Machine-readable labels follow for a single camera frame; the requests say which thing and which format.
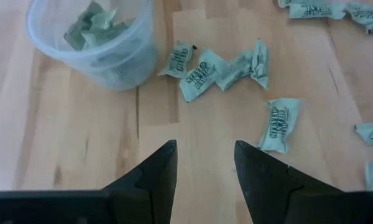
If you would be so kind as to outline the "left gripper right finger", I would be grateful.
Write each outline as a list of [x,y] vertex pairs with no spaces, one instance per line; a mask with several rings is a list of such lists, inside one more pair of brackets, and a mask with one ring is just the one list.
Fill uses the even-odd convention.
[[254,224],[283,224],[290,197],[300,190],[313,195],[342,192],[242,140],[235,142],[234,161]]

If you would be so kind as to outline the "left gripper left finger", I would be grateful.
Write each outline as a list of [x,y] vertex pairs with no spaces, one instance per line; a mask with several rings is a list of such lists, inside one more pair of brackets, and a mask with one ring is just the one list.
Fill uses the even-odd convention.
[[170,224],[177,186],[178,151],[169,140],[107,185],[117,224]]

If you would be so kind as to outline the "clear plastic cup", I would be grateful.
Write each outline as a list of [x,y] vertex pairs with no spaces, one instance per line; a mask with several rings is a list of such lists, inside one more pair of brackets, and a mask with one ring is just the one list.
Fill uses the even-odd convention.
[[[86,11],[91,1],[104,10],[117,9],[116,21],[129,26],[105,44],[85,42],[73,50],[64,33]],[[27,33],[35,46],[112,90],[128,90],[142,84],[157,66],[153,0],[31,0]]]

